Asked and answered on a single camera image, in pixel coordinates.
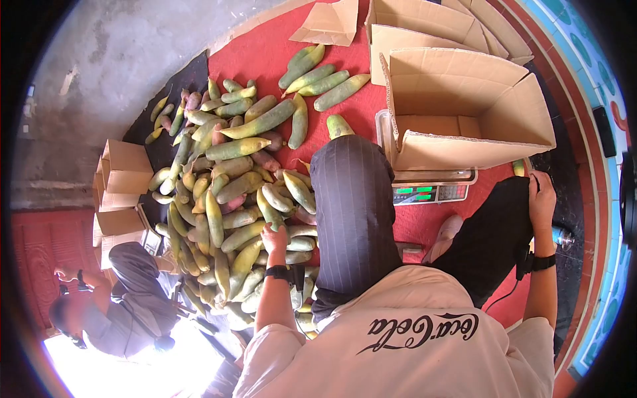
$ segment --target black wristband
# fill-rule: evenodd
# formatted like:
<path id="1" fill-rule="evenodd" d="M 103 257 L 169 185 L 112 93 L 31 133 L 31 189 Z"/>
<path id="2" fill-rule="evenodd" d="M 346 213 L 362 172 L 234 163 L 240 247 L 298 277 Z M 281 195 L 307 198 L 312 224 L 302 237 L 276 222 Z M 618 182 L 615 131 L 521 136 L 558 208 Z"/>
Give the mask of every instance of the black wristband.
<path id="1" fill-rule="evenodd" d="M 533 257 L 531 271 L 542 271 L 555 265 L 555 255 L 549 257 Z"/>

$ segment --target pinstriped pants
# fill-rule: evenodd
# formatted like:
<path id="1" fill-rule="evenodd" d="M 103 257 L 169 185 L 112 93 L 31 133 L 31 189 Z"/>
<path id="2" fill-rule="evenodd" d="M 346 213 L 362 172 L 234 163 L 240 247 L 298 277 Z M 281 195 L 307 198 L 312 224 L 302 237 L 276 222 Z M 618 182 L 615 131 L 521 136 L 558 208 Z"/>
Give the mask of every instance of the pinstriped pants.
<path id="1" fill-rule="evenodd" d="M 394 172 L 381 148 L 360 136 L 328 142 L 312 157 L 320 271 L 316 321 L 403 265 L 394 242 Z"/>
<path id="2" fill-rule="evenodd" d="M 394 172 L 378 145 L 354 135 L 334 139 L 312 157 L 310 176 L 320 241 L 317 300 L 312 304 L 318 322 L 403 262 L 392 228 Z M 517 260 L 524 259 L 532 236 L 529 178 L 507 178 L 428 266 L 456 278 L 481 308 Z"/>

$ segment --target blue tiled wall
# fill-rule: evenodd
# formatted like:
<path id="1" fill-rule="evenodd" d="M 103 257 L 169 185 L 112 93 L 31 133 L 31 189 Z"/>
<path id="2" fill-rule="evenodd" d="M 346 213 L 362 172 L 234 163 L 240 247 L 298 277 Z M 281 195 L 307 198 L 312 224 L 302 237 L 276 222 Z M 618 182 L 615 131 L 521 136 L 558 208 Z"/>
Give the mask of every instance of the blue tiled wall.
<path id="1" fill-rule="evenodd" d="M 626 132 L 619 128 L 615 118 L 626 117 L 626 107 L 619 84 L 599 43 L 572 4 L 566 0 L 519 0 L 546 33 L 553 37 L 554 46 L 575 73 L 591 108 L 604 106 L 611 125 L 617 156 L 606 160 L 610 177 L 611 242 L 598 303 L 588 324 L 582 344 L 576 348 L 575 358 L 567 364 L 571 374 L 586 374 L 597 356 L 613 325 L 626 289 L 626 274 L 630 251 L 621 244 L 619 219 L 619 175 L 622 152 L 626 151 Z M 611 103 L 619 114 L 613 116 Z"/>

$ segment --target person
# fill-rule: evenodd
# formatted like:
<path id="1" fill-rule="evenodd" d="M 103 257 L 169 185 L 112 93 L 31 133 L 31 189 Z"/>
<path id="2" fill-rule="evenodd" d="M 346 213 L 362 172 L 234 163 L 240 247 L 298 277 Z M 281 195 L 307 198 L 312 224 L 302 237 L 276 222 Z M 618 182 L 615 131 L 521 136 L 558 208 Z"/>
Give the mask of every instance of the person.
<path id="1" fill-rule="evenodd" d="M 394 177 L 356 135 L 313 156 L 320 271 L 318 336 L 297 331 L 289 283 L 266 271 L 236 397 L 551 397 L 557 282 L 555 192 L 531 171 L 495 185 L 464 222 L 444 223 L 424 265 L 403 265 L 392 224 Z M 480 308 L 528 253 L 529 295 L 506 332 Z M 285 228 L 262 232 L 267 268 L 285 264 Z"/>
<path id="2" fill-rule="evenodd" d="M 137 242 L 114 246 L 108 258 L 118 282 L 112 289 L 101 273 L 55 268 L 60 281 L 77 279 L 93 291 L 56 298 L 49 307 L 51 323 L 76 346 L 86 348 L 84 332 L 92 346 L 118 357 L 131 357 L 150 345 L 169 350 L 175 345 L 170 330 L 178 320 L 177 308 L 168 298 L 176 282 L 176 276 L 170 275 L 176 273 L 176 266 L 165 257 L 150 255 Z"/>

